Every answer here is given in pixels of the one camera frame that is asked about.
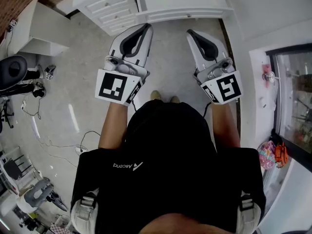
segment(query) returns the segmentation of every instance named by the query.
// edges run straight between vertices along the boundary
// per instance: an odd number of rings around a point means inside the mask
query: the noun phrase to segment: tiled floor
[[[43,67],[51,63],[57,66],[54,78],[44,81],[47,95],[40,101],[41,120],[21,110],[22,101],[25,100],[25,109],[35,113],[37,98],[32,95],[13,96],[14,129],[4,125],[0,136],[5,149],[17,145],[21,147],[33,165],[51,179],[55,191],[68,206],[78,155],[73,146],[59,148],[56,145],[80,145],[87,131],[100,133],[109,103],[94,97],[95,82],[97,71],[103,66],[114,39],[81,13],[72,17],[72,23],[71,48],[59,57],[41,59]],[[135,98],[136,107],[148,101],[150,93],[157,89],[165,101],[176,95],[202,114],[209,99],[192,78],[195,62],[185,33],[191,28],[207,32],[224,42],[218,20],[173,20],[155,23],[153,28],[154,37],[146,63],[151,75]],[[133,112],[130,106],[129,118]],[[98,135],[90,133],[85,137],[83,146],[88,150],[95,149],[98,139]]]

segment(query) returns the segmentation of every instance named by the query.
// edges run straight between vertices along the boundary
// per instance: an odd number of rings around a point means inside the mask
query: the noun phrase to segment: cabinet drawer
[[[119,34],[125,31],[126,29],[135,25],[137,25],[137,19],[131,18],[131,19],[122,20],[122,21],[104,26],[102,27],[102,29],[112,36],[112,35]]]
[[[110,10],[103,14],[100,14],[92,20],[100,27],[103,27],[108,24],[112,24],[124,19],[128,19],[131,17],[135,17],[135,13],[137,13],[137,4],[132,3],[123,7],[116,8],[114,10]]]
[[[135,3],[135,0],[87,0],[79,4],[78,9],[87,17],[92,18],[96,15],[131,3]]]
[[[222,9],[172,9],[166,11],[153,11],[140,13],[139,21],[143,22],[158,22],[175,19],[187,18],[222,18],[224,11]]]

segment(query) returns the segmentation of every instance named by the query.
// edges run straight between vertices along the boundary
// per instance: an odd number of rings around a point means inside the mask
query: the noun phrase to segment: beige shoe
[[[171,103],[180,103],[180,100],[177,96],[173,96],[170,100]]]
[[[151,92],[151,100],[154,99],[160,99],[161,100],[161,94],[157,90],[154,90]]]

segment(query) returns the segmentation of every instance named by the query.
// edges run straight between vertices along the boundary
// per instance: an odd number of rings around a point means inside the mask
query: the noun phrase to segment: black t-shirt
[[[168,213],[234,233],[242,190],[261,209],[265,205],[256,150],[216,152],[208,125],[195,109],[159,100],[135,113],[119,150],[80,156],[72,206],[96,188],[96,233],[101,234],[137,234]]]

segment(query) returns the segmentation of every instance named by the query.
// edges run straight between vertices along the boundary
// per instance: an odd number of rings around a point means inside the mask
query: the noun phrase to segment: foot
[[[157,90],[154,90],[151,93],[151,100],[154,100],[154,99],[160,99],[161,100],[160,92],[158,92]]]
[[[177,96],[173,96],[170,100],[171,103],[180,103],[180,100]]]

